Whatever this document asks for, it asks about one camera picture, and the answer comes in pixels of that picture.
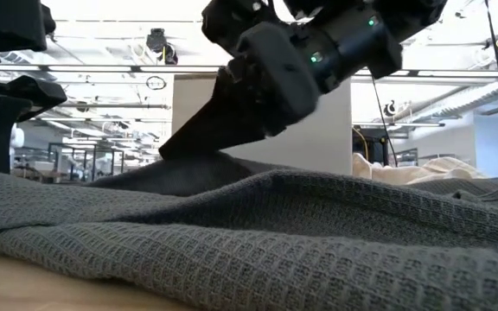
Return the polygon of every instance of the white wall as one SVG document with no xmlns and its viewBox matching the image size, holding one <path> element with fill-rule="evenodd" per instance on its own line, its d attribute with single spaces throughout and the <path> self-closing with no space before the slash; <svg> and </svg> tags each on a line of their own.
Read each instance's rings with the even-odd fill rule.
<svg viewBox="0 0 498 311">
<path fill-rule="evenodd" d="M 298 168 L 351 174 L 350 82 L 322 96 L 314 114 L 267 140 L 227 149 L 232 156 Z M 172 130 L 176 132 L 207 103 L 214 81 L 177 80 Z"/>
<path fill-rule="evenodd" d="M 418 149 L 418 157 L 454 154 L 468 164 L 476 165 L 474 116 L 469 113 L 459 120 L 444 120 L 443 128 L 417 128 L 409 139 L 394 140 L 395 151 Z M 418 161 L 424 165 L 427 160 Z"/>
<path fill-rule="evenodd" d="M 477 167 L 491 177 L 498 177 L 498 115 L 476 116 Z"/>
<path fill-rule="evenodd" d="M 47 150 L 49 143 L 62 143 L 62 135 L 47 126 L 22 122 L 17 127 L 24 131 L 24 147 Z"/>
</svg>

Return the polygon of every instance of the towel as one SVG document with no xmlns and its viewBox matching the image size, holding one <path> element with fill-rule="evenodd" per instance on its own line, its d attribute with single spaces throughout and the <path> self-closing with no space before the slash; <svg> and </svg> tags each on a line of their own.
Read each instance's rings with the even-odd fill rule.
<svg viewBox="0 0 498 311">
<path fill-rule="evenodd" d="M 0 174 L 0 254 L 208 310 L 498 310 L 498 180 L 396 187 L 223 154 L 89 187 Z"/>
<path fill-rule="evenodd" d="M 361 154 L 353 154 L 353 176 L 381 181 L 392 185 L 408 185 L 438 179 L 487 178 L 476 168 L 452 157 L 429 160 L 422 167 L 392 168 L 368 162 Z"/>
</svg>

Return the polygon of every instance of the wooden table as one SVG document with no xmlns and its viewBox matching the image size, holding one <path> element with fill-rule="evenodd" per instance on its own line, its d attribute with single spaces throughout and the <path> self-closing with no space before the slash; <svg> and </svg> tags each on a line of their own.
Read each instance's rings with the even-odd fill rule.
<svg viewBox="0 0 498 311">
<path fill-rule="evenodd" d="M 116 282 L 74 279 L 0 256 L 0 311 L 185 311 L 178 302 Z"/>
</svg>

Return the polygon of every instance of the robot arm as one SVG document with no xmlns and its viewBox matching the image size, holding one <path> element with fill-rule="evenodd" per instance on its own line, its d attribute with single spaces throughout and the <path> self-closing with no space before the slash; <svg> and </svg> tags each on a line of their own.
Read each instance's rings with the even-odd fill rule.
<svg viewBox="0 0 498 311">
<path fill-rule="evenodd" d="M 398 71 L 399 43 L 433 24 L 447 0 L 284 1 L 312 21 L 282 22 L 262 0 L 212 0 L 203 10 L 203 34 L 233 59 L 211 99 L 159 149 L 163 159 L 276 136 L 363 67 L 375 79 Z"/>
</svg>

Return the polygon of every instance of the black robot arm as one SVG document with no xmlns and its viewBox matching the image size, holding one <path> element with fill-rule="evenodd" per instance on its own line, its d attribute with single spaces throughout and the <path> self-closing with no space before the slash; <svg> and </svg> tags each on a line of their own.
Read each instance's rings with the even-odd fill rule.
<svg viewBox="0 0 498 311">
<path fill-rule="evenodd" d="M 276 136 L 363 67 L 375 79 L 398 71 L 399 43 L 432 25 L 447 0 L 284 1 L 313 19 L 282 22 L 262 0 L 212 0 L 203 10 L 203 34 L 233 59 L 211 99 L 159 149 L 163 159 Z"/>
<path fill-rule="evenodd" d="M 47 48 L 55 21 L 40 0 L 0 0 L 0 52 Z M 0 82 L 0 172 L 9 173 L 13 124 L 26 121 L 67 100 L 62 87 L 45 79 L 21 76 Z"/>
</svg>

